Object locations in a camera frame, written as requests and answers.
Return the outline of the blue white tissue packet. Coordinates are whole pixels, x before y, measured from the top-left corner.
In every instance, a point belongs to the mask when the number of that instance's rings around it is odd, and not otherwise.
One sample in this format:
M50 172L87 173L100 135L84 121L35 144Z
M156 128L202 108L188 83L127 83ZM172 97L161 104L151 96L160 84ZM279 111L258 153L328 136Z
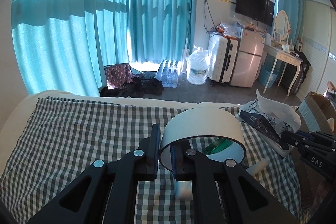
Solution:
M193 189L191 181L174 181L174 192L177 200L191 201Z

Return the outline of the tissue pack with dark print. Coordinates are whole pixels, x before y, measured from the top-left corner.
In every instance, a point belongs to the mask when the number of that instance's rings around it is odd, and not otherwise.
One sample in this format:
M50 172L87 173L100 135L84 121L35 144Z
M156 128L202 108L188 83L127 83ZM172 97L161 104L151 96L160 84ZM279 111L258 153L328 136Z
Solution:
M243 105L239 119L253 127L276 153L286 157L293 146L281 140L284 131L296 133L301 119L289 105L263 97L256 91L256 99Z

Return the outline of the white tape roll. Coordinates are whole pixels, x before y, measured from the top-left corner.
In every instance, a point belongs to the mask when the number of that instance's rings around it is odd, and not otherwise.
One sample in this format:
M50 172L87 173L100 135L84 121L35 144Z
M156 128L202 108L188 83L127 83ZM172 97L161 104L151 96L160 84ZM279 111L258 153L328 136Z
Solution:
M241 164L247 151L239 121L226 110L215 107L199 107L186 110L172 118L165 126L159 150L159 162L172 171L170 145L192 138L220 138L233 141L221 152L209 156L224 162L227 159Z

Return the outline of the cardboard box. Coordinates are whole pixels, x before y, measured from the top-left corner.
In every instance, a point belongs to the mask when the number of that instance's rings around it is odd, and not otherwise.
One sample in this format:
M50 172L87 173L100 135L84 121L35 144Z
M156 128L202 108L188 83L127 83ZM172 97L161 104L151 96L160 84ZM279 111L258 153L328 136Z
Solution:
M300 131L335 134L335 107L322 94L307 94L296 112L301 120Z

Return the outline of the green snack packet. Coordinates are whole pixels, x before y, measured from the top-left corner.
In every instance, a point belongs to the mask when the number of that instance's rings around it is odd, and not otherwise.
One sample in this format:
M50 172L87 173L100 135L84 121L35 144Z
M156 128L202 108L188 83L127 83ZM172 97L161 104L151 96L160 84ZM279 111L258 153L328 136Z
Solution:
M205 155L213 155L227 149L229 146L232 145L232 143L233 141L231 141L230 139L219 138L209 144L204 149L202 149L202 152Z

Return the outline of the wooden chair with clothes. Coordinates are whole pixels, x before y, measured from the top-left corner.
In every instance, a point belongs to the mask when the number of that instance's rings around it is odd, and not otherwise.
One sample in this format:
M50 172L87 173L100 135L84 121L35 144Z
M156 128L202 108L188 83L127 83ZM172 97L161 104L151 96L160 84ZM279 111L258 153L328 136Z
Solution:
M324 92L324 96L326 98L329 98L330 100L334 100L335 93L336 93L335 85L331 81L328 81L326 91Z

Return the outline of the teal laundry basket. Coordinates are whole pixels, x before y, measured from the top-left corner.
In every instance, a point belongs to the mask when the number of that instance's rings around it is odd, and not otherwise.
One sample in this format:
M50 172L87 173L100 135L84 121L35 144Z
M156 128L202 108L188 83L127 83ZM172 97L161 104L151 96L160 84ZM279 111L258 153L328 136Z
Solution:
M271 68L270 67L265 66L265 65L261 66L261 70L260 70L260 74L259 74L259 77L258 77L258 81L259 81L259 83L262 86L265 86L266 83L268 82L268 78L271 75L270 72L271 72ZM272 87L272 85L274 84L274 82L276 81L276 79L278 77L278 72L279 72L278 69L275 69L273 71L273 74L271 75L271 78L270 78L270 81L269 81L269 84L268 84L267 88L271 88Z

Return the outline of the pink mini fridge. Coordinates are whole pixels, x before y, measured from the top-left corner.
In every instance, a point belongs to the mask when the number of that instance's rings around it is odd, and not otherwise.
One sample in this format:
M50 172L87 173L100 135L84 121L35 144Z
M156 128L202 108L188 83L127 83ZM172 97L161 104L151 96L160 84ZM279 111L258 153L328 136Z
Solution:
M256 80L265 39L258 32L243 28L230 85L251 88Z

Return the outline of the black bags on floor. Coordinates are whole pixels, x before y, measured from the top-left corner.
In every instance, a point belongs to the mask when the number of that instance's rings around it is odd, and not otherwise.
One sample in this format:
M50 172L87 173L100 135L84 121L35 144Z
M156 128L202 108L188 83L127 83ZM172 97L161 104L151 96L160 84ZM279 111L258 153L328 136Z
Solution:
M157 79L135 80L131 83L125 83L119 89L103 88L100 91L100 96L142 98L145 94L160 96L162 95L163 91L164 87L162 82Z

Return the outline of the oval vanity mirror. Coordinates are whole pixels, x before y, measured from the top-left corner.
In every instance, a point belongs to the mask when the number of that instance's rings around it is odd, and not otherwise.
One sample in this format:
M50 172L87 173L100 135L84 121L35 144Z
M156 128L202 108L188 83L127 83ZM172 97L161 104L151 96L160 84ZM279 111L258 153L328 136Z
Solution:
M273 37L276 43L287 43L290 34L290 21L287 13L281 10L274 21Z

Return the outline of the white suitcase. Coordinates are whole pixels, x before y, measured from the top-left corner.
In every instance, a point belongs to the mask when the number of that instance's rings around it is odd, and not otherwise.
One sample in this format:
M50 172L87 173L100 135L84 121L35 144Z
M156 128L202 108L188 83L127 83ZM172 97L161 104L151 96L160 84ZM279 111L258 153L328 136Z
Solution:
M238 41L220 35L209 39L210 65L208 77L213 83L229 83L238 52Z

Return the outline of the large water jug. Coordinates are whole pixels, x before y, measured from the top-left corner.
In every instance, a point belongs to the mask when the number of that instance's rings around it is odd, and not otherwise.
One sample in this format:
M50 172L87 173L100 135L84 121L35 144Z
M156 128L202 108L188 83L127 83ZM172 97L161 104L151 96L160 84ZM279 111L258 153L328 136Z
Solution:
M206 82L209 71L209 52L201 47L186 58L187 61L187 80L193 85L202 85Z

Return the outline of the pack of water bottles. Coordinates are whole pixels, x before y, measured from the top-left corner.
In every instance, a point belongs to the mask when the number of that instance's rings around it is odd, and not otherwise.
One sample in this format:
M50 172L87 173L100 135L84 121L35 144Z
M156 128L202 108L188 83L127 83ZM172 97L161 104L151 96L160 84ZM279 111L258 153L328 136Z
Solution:
M180 63L177 60L162 60L155 78L161 81L164 88L177 88Z

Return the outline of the teal window curtain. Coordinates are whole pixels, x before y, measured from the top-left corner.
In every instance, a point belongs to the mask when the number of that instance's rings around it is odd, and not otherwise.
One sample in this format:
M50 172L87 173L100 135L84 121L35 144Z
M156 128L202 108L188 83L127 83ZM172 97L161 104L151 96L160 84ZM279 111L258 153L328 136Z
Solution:
M196 0L13 0L14 51L29 94L96 97L104 68L180 60L194 36Z

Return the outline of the black wall television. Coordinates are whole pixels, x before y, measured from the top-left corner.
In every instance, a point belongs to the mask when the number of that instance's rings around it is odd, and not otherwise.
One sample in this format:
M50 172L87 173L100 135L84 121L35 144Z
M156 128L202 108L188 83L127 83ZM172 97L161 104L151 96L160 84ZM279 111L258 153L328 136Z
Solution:
M274 2L270 0L236 0L235 12L271 27Z

